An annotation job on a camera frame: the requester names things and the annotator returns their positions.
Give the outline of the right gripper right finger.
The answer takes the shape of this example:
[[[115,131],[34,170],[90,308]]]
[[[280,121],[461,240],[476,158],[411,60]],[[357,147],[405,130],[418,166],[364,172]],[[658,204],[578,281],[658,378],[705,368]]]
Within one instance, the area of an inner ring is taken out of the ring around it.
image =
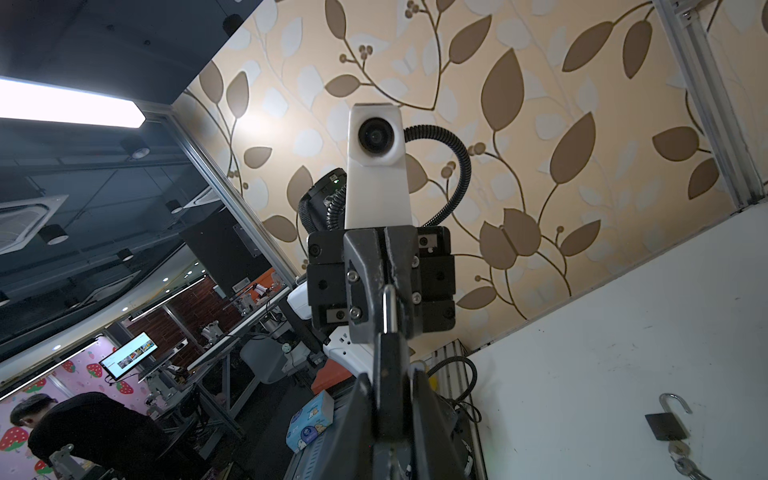
[[[412,376],[413,466],[415,479],[464,479],[463,466],[443,420],[438,398],[424,371]]]

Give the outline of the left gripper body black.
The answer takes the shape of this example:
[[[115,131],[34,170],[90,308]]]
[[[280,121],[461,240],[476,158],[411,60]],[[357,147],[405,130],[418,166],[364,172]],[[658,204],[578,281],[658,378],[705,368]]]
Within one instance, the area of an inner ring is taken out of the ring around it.
[[[418,267],[420,285],[413,300],[419,305],[419,334],[450,331],[456,324],[456,272],[450,231],[441,226],[416,228],[419,251],[413,266]],[[313,327],[324,333],[342,324],[349,326],[343,258],[346,231],[315,232],[309,236],[308,302]],[[393,285],[387,253],[386,268],[385,285]]]

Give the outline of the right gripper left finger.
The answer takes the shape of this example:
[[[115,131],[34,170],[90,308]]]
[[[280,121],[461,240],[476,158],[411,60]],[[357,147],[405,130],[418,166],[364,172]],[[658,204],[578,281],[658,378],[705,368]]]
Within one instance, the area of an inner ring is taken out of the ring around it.
[[[364,462],[370,450],[359,443],[361,437],[344,430],[349,405],[357,393],[353,378],[331,387],[334,423],[309,446],[295,453],[287,468],[288,479],[374,479],[373,466]]]

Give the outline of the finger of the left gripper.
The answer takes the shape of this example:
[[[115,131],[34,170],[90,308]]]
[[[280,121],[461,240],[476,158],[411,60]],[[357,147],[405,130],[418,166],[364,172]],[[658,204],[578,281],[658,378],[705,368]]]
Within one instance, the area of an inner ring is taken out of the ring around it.
[[[392,226],[384,229],[386,253],[389,262],[389,277],[395,286],[398,299],[399,329],[407,339],[413,339],[419,330],[419,305],[413,294],[420,285],[418,267],[418,232],[414,226]]]
[[[349,333],[355,344],[372,344],[383,331],[387,281],[384,228],[352,229],[343,236]]]

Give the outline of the black padlock with keys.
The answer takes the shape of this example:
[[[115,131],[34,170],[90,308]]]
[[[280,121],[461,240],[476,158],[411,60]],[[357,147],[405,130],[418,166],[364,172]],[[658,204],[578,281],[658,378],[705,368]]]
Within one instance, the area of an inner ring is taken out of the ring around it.
[[[400,479],[399,450],[408,445],[409,400],[406,339],[399,331],[396,288],[382,290],[382,332],[375,344],[375,479]]]

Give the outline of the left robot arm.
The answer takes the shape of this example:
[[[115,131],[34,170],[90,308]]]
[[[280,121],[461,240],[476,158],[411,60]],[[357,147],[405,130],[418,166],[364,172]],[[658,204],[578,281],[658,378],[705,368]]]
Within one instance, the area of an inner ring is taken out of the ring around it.
[[[449,331],[456,324],[455,260],[445,220],[463,200],[472,165],[464,143],[435,125],[406,128],[406,141],[435,140],[459,162],[459,184],[446,205],[423,226],[343,229],[347,194],[330,198],[328,226],[310,234],[303,285],[312,325],[329,338],[325,354],[354,376],[374,374],[374,342],[380,333]]]

